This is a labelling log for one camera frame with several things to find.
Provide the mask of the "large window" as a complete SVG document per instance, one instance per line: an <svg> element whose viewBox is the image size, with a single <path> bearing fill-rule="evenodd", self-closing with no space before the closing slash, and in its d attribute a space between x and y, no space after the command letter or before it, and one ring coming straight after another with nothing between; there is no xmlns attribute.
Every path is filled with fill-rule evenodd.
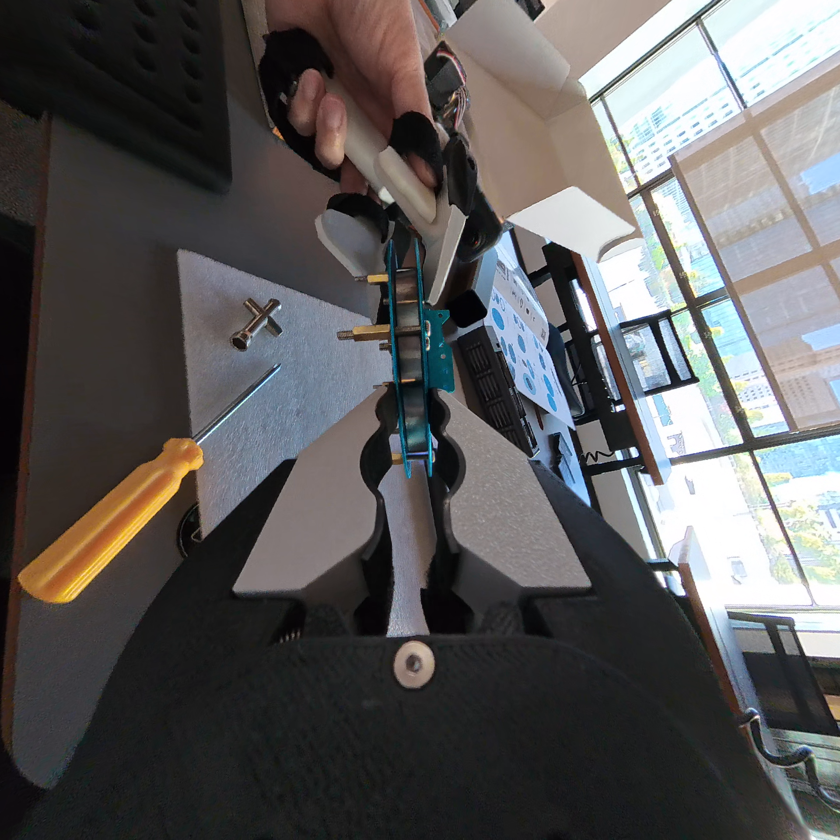
<svg viewBox="0 0 840 840"><path fill-rule="evenodd" d="M647 398L730 606L838 613L838 1L666 2L582 77L644 242L614 314L666 310L696 383Z"/></svg>

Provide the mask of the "yellow handled screwdriver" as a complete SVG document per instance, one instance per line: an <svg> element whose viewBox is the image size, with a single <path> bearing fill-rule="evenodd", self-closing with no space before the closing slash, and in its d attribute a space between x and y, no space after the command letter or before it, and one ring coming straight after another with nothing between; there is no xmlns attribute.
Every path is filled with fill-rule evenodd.
<svg viewBox="0 0 840 840"><path fill-rule="evenodd" d="M74 600L173 498L204 463L203 441L280 370L268 369L197 435L168 440L17 575L21 588L47 603Z"/></svg>

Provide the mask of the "printed instruction sheet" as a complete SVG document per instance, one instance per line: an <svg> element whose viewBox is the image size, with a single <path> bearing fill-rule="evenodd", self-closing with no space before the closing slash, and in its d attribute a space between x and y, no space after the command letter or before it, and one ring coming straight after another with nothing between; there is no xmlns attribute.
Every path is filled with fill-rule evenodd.
<svg viewBox="0 0 840 840"><path fill-rule="evenodd" d="M501 245L485 325L495 330L517 390L546 412L574 426L570 406L548 351L550 324L519 266Z"/></svg>

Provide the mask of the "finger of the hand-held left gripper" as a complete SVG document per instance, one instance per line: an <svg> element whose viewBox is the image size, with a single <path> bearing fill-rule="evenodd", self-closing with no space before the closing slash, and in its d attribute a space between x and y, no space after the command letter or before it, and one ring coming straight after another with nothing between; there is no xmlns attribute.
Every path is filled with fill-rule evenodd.
<svg viewBox="0 0 840 840"><path fill-rule="evenodd" d="M319 241L352 277L385 272L382 235L371 221L325 210L315 226Z"/></svg>
<svg viewBox="0 0 840 840"><path fill-rule="evenodd" d="M456 257L466 215L458 208L439 208L434 225L423 238L423 297L429 306L440 306L449 270Z"/></svg>

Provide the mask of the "person's left hand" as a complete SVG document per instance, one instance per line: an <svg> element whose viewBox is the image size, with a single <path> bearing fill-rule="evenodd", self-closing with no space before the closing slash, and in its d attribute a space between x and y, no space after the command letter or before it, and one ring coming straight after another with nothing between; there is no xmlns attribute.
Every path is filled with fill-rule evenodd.
<svg viewBox="0 0 840 840"><path fill-rule="evenodd" d="M309 32L331 59L340 84L385 137L407 112L433 117L410 2L268 1L266 20L270 31ZM288 118L295 131L314 140L321 164L340 168L343 193L369 192L362 174L345 160L344 101L326 90L317 70L301 73Z"/></svg>

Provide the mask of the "cardboard box with white flaps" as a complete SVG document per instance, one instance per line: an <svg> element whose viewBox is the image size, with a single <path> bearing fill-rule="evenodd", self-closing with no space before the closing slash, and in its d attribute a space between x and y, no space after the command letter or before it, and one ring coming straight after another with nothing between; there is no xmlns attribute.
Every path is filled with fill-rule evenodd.
<svg viewBox="0 0 840 840"><path fill-rule="evenodd" d="M643 240L602 129L571 67L515 2L425 6L465 69L465 131L504 222L600 262Z"/></svg>

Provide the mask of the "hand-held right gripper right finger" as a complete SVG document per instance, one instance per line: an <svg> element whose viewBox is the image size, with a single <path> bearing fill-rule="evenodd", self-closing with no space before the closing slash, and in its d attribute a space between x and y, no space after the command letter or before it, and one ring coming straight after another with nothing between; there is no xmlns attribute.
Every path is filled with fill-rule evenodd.
<svg viewBox="0 0 840 840"><path fill-rule="evenodd" d="M429 397L435 553L422 590L432 634L466 634L491 607L584 595L592 583L531 462L452 395Z"/></svg>

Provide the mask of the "blue round metal turntable base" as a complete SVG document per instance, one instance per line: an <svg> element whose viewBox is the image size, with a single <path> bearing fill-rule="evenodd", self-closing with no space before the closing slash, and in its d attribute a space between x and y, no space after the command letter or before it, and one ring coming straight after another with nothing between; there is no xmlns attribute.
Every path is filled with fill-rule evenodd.
<svg viewBox="0 0 840 840"><path fill-rule="evenodd" d="M453 392L455 367L444 325L445 309L435 309L424 295L424 275L419 244L414 239L402 266L397 247L385 246L384 271L367 276L381 287L381 302L387 320L337 332L338 340L377 341L392 357L392 383L401 459L406 476L415 464L423 464L427 476L434 473L434 435L430 419L430 392Z"/></svg>

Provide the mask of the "metal cross socket wrench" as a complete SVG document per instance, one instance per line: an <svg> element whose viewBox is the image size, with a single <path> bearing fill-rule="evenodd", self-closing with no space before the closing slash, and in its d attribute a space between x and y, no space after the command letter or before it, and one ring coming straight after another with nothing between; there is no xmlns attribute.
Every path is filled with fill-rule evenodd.
<svg viewBox="0 0 840 840"><path fill-rule="evenodd" d="M250 313L250 320L230 337L230 343L237 351L247 351L253 338L262 331L267 331L273 338L282 334L282 327L275 319L275 313L281 309L277 299L271 298L266 305L260 306L249 297L244 301L244 306Z"/></svg>

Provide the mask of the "black round desk grommet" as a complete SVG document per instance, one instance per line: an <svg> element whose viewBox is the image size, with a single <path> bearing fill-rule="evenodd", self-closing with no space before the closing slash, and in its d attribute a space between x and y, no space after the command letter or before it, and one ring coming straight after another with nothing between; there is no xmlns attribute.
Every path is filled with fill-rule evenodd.
<svg viewBox="0 0 840 840"><path fill-rule="evenodd" d="M175 546L183 559L203 540L201 521L197 502L183 514L175 531Z"/></svg>

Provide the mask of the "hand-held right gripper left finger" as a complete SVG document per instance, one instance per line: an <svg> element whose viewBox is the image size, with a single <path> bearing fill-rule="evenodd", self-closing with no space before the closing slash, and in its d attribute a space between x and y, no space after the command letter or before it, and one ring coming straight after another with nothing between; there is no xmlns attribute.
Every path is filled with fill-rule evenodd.
<svg viewBox="0 0 840 840"><path fill-rule="evenodd" d="M329 605L363 634L385 633L392 539L379 486L395 430L395 389L378 387L300 452L234 584L237 596Z"/></svg>

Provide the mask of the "white foam sheet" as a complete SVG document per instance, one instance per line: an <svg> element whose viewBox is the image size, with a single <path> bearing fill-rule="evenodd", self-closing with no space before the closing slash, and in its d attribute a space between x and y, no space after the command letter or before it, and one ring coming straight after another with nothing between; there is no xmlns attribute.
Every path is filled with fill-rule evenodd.
<svg viewBox="0 0 840 840"><path fill-rule="evenodd" d="M196 473L203 540L184 561L226 563L234 584L284 487L300 452L391 379L390 357L351 344L343 350L336 332L367 323L366 317L278 286L204 255L179 250L188 402L192 433L200 432L275 364L279 372L202 443L203 466ZM282 334L258 333L247 351L230 343L250 313L277 299L275 319ZM424 470L411 477L392 466L379 490L392 539L393 598L385 633L427 632L420 589L434 552L432 512ZM264 599L269 597L242 597Z"/></svg>

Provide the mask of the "grey desk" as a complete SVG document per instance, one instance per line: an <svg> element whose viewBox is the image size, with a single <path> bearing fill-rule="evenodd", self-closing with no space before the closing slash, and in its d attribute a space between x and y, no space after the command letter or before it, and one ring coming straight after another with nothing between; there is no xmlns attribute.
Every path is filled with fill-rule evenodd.
<svg viewBox="0 0 840 840"><path fill-rule="evenodd" d="M233 182L218 195L58 117L28 352L13 567L25 566L163 443L190 431L179 248L353 312L368 294L321 247L333 191L268 132L240 2L220 2ZM3 735L40 788L63 773L134 628L182 562L187 481L74 602L13 591Z"/></svg>

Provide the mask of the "black screwdriver bit case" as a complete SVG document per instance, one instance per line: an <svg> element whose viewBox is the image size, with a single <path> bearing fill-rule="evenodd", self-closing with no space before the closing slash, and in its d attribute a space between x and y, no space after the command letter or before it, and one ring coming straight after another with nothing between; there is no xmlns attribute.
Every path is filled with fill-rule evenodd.
<svg viewBox="0 0 840 840"><path fill-rule="evenodd" d="M511 369L492 327L476 327L458 340L458 348L487 423L529 458L539 452Z"/></svg>

